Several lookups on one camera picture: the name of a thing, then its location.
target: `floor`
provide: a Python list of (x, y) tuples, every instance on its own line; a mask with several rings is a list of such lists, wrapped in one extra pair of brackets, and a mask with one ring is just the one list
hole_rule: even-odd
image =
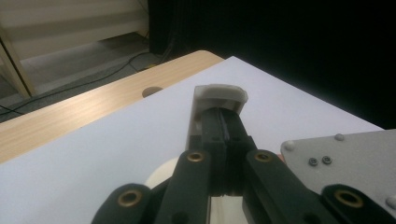
[(135, 33), (23, 60), (37, 95), (23, 100), (0, 78), (0, 105), (16, 110), (0, 109), (0, 122), (130, 76), (160, 60), (149, 53), (147, 39)]

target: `bolt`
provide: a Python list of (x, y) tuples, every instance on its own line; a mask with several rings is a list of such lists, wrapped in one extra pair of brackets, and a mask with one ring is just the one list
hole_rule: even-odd
[(293, 141), (287, 141), (287, 142), (285, 143), (285, 145), (284, 145), (284, 148), (285, 148), (287, 151), (293, 151), (293, 150), (296, 148), (296, 145), (295, 145), (295, 143), (294, 143)]
[(309, 158), (308, 164), (310, 166), (317, 166), (318, 165), (318, 160), (315, 158)]
[(330, 163), (332, 163), (332, 158), (328, 157), (328, 156), (324, 156), (322, 158), (323, 163), (325, 163), (326, 165), (329, 165)]
[(387, 198), (387, 205), (396, 210), (396, 194)]
[(334, 138), (335, 138), (335, 140), (337, 140), (337, 141), (344, 141), (344, 139), (346, 139), (346, 138), (344, 137), (344, 135), (341, 134), (341, 133), (336, 134)]

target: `black cable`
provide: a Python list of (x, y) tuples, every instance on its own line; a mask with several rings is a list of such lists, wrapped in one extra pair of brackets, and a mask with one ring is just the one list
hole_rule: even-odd
[(143, 52), (143, 53), (139, 53), (139, 54), (135, 55), (134, 57), (132, 57), (132, 58), (130, 58), (130, 59), (128, 60), (128, 63), (124, 64), (121, 68), (117, 69), (115, 72), (112, 72), (112, 73), (110, 73), (109, 75), (107, 75), (107, 76), (105, 76), (105, 77), (98, 78), (98, 79), (96, 79), (96, 80), (94, 80), (94, 81), (87, 82), (87, 83), (83, 83), (83, 84), (79, 84), (79, 85), (77, 85), (77, 86), (70, 87), (70, 88), (67, 88), (67, 89), (62, 90), (62, 91), (56, 91), (56, 92), (54, 92), (54, 93), (52, 93), (52, 94), (38, 97), (38, 98), (36, 98), (36, 99), (34, 99), (34, 100), (31, 100), (31, 101), (29, 101), (29, 102), (26, 102), (25, 104), (19, 105), (19, 106), (13, 108), (13, 109), (7, 108), (7, 107), (5, 107), (5, 106), (0, 105), (2, 108), (8, 110), (8, 112), (1, 113), (0, 116), (9, 114), (9, 113), (11, 113), (11, 112), (14, 112), (14, 113), (23, 115), (22, 112), (19, 112), (19, 111), (17, 111), (17, 110), (18, 110), (18, 109), (21, 109), (22, 107), (24, 107), (24, 106), (26, 106), (26, 105), (31, 104), (32, 102), (36, 102), (36, 101), (38, 101), (38, 100), (41, 100), (41, 99), (44, 99), (44, 98), (47, 98), (47, 97), (50, 97), (50, 96), (53, 96), (53, 95), (56, 95), (56, 94), (65, 92), (65, 91), (70, 91), (70, 90), (73, 90), (73, 89), (78, 88), (78, 87), (90, 85), (90, 84), (92, 84), (92, 83), (95, 83), (95, 82), (104, 80), (105, 78), (108, 78), (108, 77), (111, 77), (111, 76), (117, 74), (119, 71), (121, 71), (122, 69), (124, 69), (124, 68), (125, 68), (126, 66), (128, 66), (128, 65), (130, 65), (136, 72), (138, 72), (138, 70), (137, 70), (134, 66), (131, 65), (131, 62), (132, 62), (135, 58), (137, 58), (137, 57), (139, 57), (139, 56), (142, 56), (142, 55), (145, 55), (145, 54), (150, 54), (150, 52)]

